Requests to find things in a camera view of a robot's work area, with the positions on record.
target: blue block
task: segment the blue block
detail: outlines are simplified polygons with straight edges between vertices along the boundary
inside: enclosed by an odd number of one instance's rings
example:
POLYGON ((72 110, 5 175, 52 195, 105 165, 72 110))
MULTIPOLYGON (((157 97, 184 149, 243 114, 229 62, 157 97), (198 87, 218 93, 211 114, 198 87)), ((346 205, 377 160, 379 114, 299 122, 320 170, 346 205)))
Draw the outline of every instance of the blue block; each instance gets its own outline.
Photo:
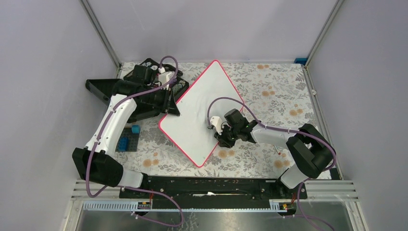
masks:
POLYGON ((133 125, 132 126, 132 133, 133 134, 139 134, 140 133, 140 126, 139 125, 133 125))
POLYGON ((296 58, 296 59, 294 60, 294 64, 303 64, 303 65, 306 65, 306 62, 307 62, 307 58, 296 58))
POLYGON ((117 150, 120 152, 126 152, 128 148, 129 138, 128 137, 121 137, 119 139, 119 145, 117 150))

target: floral pattern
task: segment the floral pattern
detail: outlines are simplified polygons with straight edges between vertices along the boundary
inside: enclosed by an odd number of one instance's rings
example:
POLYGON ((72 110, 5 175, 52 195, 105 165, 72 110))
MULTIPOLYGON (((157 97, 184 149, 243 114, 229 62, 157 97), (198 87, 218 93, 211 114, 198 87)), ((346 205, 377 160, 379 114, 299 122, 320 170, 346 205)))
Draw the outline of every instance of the floral pattern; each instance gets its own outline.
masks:
MULTIPOLYGON (((124 63, 120 78, 135 63, 124 63)), ((209 63, 179 63, 183 78, 192 84, 209 63)), ((267 125, 298 128, 317 124, 305 77, 299 64, 222 64, 255 115, 267 125)), ((244 109, 244 116, 252 120, 244 109)), ((271 144, 237 141, 231 149, 217 147, 203 167, 196 167, 158 128, 163 115, 140 125, 137 152, 117 152, 124 167, 149 175, 278 178, 294 164, 289 151, 271 144)), ((323 172, 319 179, 330 179, 323 172)))

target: gray floor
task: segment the gray floor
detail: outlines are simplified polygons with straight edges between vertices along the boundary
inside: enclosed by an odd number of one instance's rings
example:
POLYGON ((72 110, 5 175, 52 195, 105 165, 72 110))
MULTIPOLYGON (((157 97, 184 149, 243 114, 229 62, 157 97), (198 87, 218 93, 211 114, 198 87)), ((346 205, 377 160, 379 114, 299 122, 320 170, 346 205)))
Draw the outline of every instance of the gray floor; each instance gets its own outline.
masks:
MULTIPOLYGON (((337 231, 352 231, 346 208, 340 202, 302 203, 307 215, 316 216, 335 227, 337 231)), ((151 212, 146 216, 167 223, 179 222, 179 214, 151 212)), ((304 218, 282 219, 277 213, 184 213, 185 223, 178 228, 168 228, 145 220, 135 220, 129 212, 84 211, 77 231, 314 231, 304 218)), ((330 230, 316 221, 324 230, 330 230)))

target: red border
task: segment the red border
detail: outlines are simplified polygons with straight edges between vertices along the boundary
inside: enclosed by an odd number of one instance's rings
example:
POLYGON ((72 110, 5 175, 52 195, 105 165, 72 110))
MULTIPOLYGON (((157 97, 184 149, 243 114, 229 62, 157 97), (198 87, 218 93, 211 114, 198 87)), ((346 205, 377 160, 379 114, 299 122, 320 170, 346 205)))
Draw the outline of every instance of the red border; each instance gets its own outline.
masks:
MULTIPOLYGON (((235 85, 232 83, 231 78, 228 76, 227 72, 225 71, 225 69, 224 69, 223 66, 221 65, 221 63, 220 63, 218 60, 213 60, 213 61, 210 63, 210 65, 208 65, 208 67, 200 74, 200 76, 198 76, 198 78, 192 83, 192 85, 187 89, 187 91, 177 100, 176 104, 184 97, 184 95, 187 94, 187 92, 190 91, 190 89, 194 86, 194 84, 197 82, 197 80, 200 79, 200 77, 207 71, 207 69, 208 69, 209 67, 211 67, 211 65, 212 65, 214 62, 217 62, 217 63, 220 65, 220 67, 221 67, 222 70, 224 71, 225 75, 227 76, 228 80, 230 81, 231 85, 234 87, 235 91, 237 91, 237 94, 238 94, 238 96, 241 98, 242 103, 245 103, 244 100, 243 100, 243 98, 241 97, 240 93, 238 92, 237 88, 236 88, 235 85)), ((217 147, 218 143, 215 145, 215 147, 214 147, 213 150, 210 152, 210 154, 208 155, 208 157, 204 160, 203 164, 202 164, 201 166, 198 166, 198 165, 183 151, 183 149, 180 148, 180 146, 178 146, 178 145, 176 144, 176 142, 174 142, 174 140, 172 140, 172 139, 170 138, 170 136, 169 136, 165 131, 163 131, 163 129, 162 129, 162 127, 161 127, 161 124, 162 124, 162 121, 166 118, 166 116, 167 116, 167 115, 165 115, 165 116, 159 121, 159 129, 186 155, 187 158, 189 158, 189 159, 193 162, 194 165, 196 165, 197 167, 202 167, 202 166, 207 162, 208 158, 211 156, 211 154, 213 153, 213 151, 214 151, 215 148, 217 147)))

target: gray wall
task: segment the gray wall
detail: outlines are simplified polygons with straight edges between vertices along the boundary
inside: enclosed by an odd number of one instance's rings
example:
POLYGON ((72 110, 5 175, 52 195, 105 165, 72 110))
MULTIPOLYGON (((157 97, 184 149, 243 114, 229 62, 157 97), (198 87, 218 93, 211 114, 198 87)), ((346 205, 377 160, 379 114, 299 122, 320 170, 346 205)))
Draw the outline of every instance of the gray wall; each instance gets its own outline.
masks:
POLYGON ((407 230, 408 1, 346 1, 310 65, 371 231, 407 230))
POLYGON ((122 62, 307 57, 336 0, 89 0, 122 62))
POLYGON ((55 231, 71 158, 104 106, 84 87, 115 67, 77 0, 0 3, 0 230, 55 231))

